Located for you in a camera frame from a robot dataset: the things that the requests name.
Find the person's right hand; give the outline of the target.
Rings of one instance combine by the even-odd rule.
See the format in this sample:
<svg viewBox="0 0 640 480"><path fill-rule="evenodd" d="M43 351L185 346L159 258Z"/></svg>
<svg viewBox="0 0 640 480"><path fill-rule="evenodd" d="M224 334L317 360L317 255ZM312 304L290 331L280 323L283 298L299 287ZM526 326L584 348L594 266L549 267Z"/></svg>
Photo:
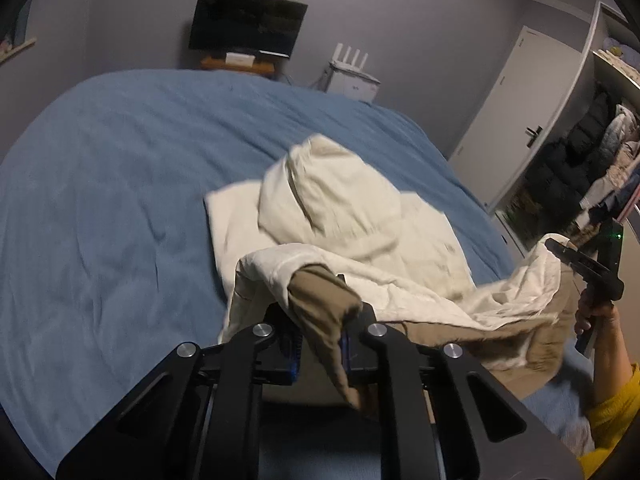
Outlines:
<svg viewBox="0 0 640 480"><path fill-rule="evenodd" d="M614 302L593 286L588 285L580 294L574 324L575 349L585 358L592 358L600 329L612 320L614 311Z"/></svg>

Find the yellow sleeve forearm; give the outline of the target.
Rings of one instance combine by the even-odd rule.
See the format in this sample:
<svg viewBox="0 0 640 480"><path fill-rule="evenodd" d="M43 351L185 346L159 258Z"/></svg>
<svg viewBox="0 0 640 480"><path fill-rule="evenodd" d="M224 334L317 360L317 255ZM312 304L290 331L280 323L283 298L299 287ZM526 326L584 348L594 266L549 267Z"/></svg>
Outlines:
<svg viewBox="0 0 640 480"><path fill-rule="evenodd" d="M617 309L609 304L591 315L601 324L593 346L593 404L587 411L594 449L578 458L586 479L605 463L639 413L639 364L629 359Z"/></svg>

